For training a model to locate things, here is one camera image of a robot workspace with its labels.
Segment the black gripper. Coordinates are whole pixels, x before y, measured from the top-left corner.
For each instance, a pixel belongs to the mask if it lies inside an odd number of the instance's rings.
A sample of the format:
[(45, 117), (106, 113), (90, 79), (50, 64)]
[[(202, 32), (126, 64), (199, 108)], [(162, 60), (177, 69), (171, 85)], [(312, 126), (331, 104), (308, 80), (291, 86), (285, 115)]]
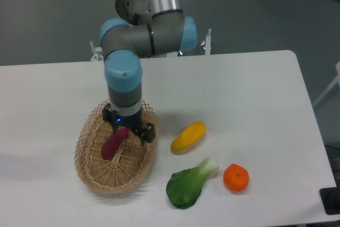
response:
[(130, 116), (121, 116), (118, 115), (117, 109), (107, 103), (102, 110), (102, 118), (111, 125), (113, 132), (116, 132), (118, 127), (132, 131), (140, 138), (141, 146), (152, 143), (156, 137), (155, 126), (152, 123), (142, 123), (142, 110)]

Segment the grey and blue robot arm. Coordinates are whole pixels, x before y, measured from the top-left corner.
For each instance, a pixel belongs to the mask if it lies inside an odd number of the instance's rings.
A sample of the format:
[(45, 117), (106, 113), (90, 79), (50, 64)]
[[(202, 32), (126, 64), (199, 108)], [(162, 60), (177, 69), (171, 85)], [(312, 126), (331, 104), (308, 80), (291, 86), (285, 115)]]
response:
[(100, 48), (109, 103), (103, 120), (114, 130), (129, 129), (143, 144), (156, 136), (142, 119), (141, 58), (193, 49), (198, 41), (194, 18), (185, 16), (180, 0), (127, 0), (134, 17), (107, 20), (100, 28)]

